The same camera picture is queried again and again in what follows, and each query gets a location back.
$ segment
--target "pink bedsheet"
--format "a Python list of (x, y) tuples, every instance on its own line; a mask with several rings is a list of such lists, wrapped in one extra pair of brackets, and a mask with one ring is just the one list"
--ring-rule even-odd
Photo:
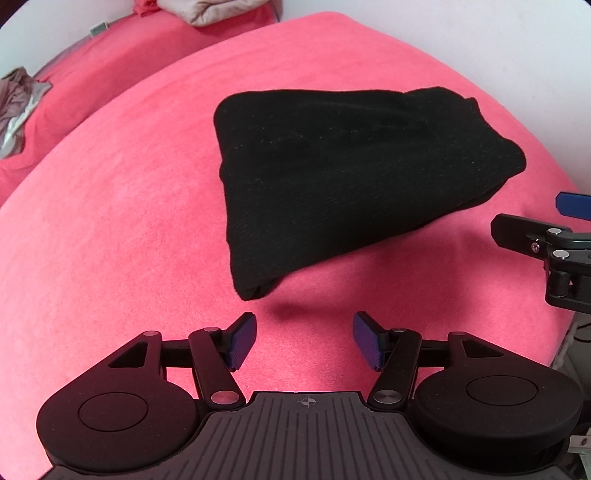
[(126, 17), (91, 39), (39, 77), (53, 88), (25, 125), (23, 152), (0, 161), (0, 206), (64, 137), (113, 98), (197, 50), (275, 22), (270, 4), (199, 29), (160, 11)]
[[(289, 275), (268, 297), (232, 288), (212, 122), (244, 90), (410, 90), (478, 98), (528, 166), (484, 205)], [(197, 52), (140, 83), (62, 141), (0, 209), (0, 472), (49, 463), (35, 432), (53, 392), (144, 330), (183, 338), (244, 311), (259, 335), (236, 378), (253, 390), (368, 392), (352, 339), (366, 310), (425, 338), (466, 330), (548, 364), (572, 317), (544, 302), (540, 262), (499, 249), (499, 212), (565, 222), (573, 185), (501, 105), (428, 55), (339, 14), (272, 25)], [(583, 228), (582, 222), (566, 223)], [(171, 379), (190, 388), (190, 373)]]

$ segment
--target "gray cloth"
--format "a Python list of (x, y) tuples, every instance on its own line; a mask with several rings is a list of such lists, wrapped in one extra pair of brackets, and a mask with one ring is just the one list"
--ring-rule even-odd
[(0, 80), (0, 160), (22, 151), (25, 121), (51, 88), (15, 69)]

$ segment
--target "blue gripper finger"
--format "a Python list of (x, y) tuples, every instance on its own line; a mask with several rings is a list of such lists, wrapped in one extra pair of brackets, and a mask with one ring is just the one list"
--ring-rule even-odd
[(560, 192), (556, 196), (556, 209), (561, 215), (591, 222), (591, 195)]

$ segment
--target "blue gripper pad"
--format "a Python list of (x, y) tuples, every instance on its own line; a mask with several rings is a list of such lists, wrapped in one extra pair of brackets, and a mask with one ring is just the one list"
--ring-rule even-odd
[(385, 362), (384, 353), (379, 348), (378, 332), (359, 313), (353, 317), (353, 338), (368, 365), (373, 370), (381, 370)]
[(238, 319), (239, 327), (232, 332), (230, 351), (226, 355), (226, 366), (238, 370), (256, 341), (256, 317), (247, 313)]
[(560, 192), (556, 196), (556, 209), (565, 217), (591, 221), (591, 195)]

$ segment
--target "gray ribbed plate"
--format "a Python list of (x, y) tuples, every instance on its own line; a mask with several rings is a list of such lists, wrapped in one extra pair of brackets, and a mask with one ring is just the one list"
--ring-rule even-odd
[(142, 472), (84, 476), (54, 468), (43, 480), (569, 480), (558, 467), (522, 476), (474, 473), (428, 450), (406, 419), (376, 413), (355, 392), (263, 392), (213, 413), (179, 455)]

